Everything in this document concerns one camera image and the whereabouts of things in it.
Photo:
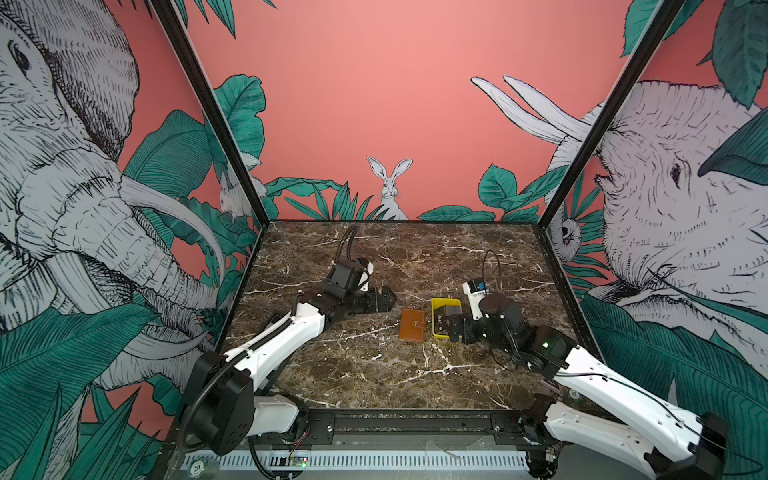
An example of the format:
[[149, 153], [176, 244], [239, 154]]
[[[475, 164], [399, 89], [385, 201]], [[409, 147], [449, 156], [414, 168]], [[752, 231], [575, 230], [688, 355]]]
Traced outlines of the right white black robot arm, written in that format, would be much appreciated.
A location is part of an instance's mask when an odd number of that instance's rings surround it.
[[550, 479], [559, 448], [580, 445], [611, 457], [650, 479], [720, 479], [729, 428], [712, 413], [697, 415], [648, 392], [613, 371], [575, 340], [549, 326], [530, 325], [516, 302], [473, 293], [470, 313], [452, 307], [441, 317], [453, 342], [482, 342], [551, 383], [575, 391], [610, 419], [537, 394], [526, 410], [498, 426], [526, 453], [531, 476]]

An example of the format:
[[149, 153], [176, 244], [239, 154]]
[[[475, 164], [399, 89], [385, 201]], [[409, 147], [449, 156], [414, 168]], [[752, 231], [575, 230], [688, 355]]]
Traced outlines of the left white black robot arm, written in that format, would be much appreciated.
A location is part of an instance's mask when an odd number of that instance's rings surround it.
[[388, 286], [373, 287], [371, 262], [338, 260], [313, 288], [298, 293], [290, 310], [246, 343], [199, 357], [190, 374], [179, 412], [177, 447], [231, 452], [244, 439], [307, 429], [300, 400], [272, 395], [270, 380], [306, 343], [334, 321], [357, 314], [391, 311], [397, 297]]

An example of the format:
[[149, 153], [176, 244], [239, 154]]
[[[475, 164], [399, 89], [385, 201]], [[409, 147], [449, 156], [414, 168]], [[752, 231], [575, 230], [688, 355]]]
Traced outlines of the black front mounting rail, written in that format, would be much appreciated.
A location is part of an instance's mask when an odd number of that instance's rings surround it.
[[252, 405], [232, 411], [202, 407], [186, 428], [178, 430], [176, 447], [210, 449], [226, 455], [250, 439], [261, 445], [329, 445], [338, 435], [470, 435], [490, 434], [498, 445], [542, 450], [560, 442], [600, 449], [616, 444], [641, 445], [646, 440], [629, 426], [553, 403], [549, 398], [527, 410], [311, 409], [298, 398], [257, 397]]

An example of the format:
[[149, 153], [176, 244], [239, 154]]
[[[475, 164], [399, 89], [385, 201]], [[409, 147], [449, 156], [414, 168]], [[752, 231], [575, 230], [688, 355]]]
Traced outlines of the brown leather card holder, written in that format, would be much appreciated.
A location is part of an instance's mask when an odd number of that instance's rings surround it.
[[422, 343], [426, 329], [425, 312], [415, 309], [401, 311], [399, 339], [407, 343]]

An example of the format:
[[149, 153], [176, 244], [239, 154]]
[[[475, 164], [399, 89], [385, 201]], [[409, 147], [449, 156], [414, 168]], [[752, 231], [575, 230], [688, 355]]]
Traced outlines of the dark credit card stack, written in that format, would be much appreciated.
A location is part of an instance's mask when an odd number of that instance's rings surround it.
[[434, 334], [448, 336], [455, 316], [462, 314], [460, 305], [443, 305], [433, 311]]

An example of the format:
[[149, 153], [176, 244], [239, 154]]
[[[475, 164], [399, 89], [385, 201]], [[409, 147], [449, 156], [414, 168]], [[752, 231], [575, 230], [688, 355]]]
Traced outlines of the yellow plastic card tray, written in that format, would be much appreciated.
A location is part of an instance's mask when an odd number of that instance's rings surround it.
[[432, 298], [432, 334], [437, 339], [449, 339], [451, 332], [451, 318], [462, 313], [462, 304], [459, 299]]

